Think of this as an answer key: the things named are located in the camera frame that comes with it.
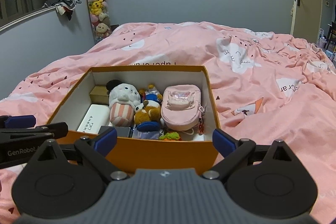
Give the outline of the orange yellow knitted toy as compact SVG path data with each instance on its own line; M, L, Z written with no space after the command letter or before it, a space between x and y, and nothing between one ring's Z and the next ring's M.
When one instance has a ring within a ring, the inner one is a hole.
M182 138L177 132L168 132L158 138L161 141L181 141Z

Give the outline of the orange cardboard box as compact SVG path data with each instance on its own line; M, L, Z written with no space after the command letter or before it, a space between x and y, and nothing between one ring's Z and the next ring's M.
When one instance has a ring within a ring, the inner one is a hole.
M211 168L218 152L219 118L203 66L130 65L90 68L50 118L65 122L60 143L95 137L114 127L118 138L107 159L128 173L139 168Z

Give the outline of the dark printed card box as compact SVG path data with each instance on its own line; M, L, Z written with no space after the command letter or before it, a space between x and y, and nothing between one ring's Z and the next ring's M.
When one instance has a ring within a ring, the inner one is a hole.
M106 130L115 129L118 137L129 138L132 135L131 127L113 127L113 126L101 126L98 134L105 132Z

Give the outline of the pink mini backpack pouch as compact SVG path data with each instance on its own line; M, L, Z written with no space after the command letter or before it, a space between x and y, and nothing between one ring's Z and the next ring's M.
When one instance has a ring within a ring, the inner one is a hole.
M161 116L169 129L188 131L199 123L201 102L201 90L196 85L168 86L163 92Z

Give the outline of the clothes pile on sill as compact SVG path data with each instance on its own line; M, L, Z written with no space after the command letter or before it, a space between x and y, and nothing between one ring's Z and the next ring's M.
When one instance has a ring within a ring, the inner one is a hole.
M60 15L66 15L68 20L72 19L72 14L76 5L81 4L81 0L47 0L42 8L54 7Z

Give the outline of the clear tube of plushies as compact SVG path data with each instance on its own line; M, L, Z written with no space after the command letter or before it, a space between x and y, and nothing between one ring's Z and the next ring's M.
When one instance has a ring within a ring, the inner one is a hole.
M112 33L107 0L87 0L89 17L95 43Z

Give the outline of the white seal plush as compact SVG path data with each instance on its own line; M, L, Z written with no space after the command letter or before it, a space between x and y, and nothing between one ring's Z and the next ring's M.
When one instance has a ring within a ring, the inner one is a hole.
M135 107L141 103L138 90L120 80L106 83L109 96L110 123L114 127L129 127L133 123Z

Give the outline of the duck sailor plush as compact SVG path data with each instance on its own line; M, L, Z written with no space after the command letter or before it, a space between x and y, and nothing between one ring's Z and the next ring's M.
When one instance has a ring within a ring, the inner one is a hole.
M159 92L159 90L155 87L154 84L149 84L147 89L140 89L139 91L141 102L148 100L148 101L155 101L159 104L162 103L163 96Z

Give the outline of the white rectangular box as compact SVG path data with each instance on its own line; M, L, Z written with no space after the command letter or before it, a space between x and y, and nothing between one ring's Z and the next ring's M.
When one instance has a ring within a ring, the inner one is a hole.
M101 126L107 126L110 110L107 105L90 105L77 131L89 134L98 134Z

